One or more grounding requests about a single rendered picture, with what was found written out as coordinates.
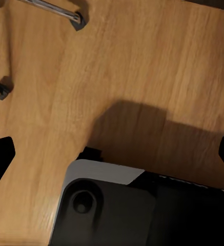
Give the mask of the swivel chair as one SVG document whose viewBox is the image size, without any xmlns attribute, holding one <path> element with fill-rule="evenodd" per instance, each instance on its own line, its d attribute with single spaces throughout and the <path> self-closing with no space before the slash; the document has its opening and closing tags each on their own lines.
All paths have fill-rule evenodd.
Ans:
<svg viewBox="0 0 224 246">
<path fill-rule="evenodd" d="M 62 7 L 48 3 L 44 0 L 21 0 L 21 1 L 31 6 L 45 9 L 46 11 L 50 11 L 60 16 L 68 18 L 75 31 L 81 30 L 86 25 L 83 16 L 78 11 L 74 13 Z M 5 99 L 9 93 L 10 90 L 6 86 L 0 83 L 0 100 Z"/>
</svg>

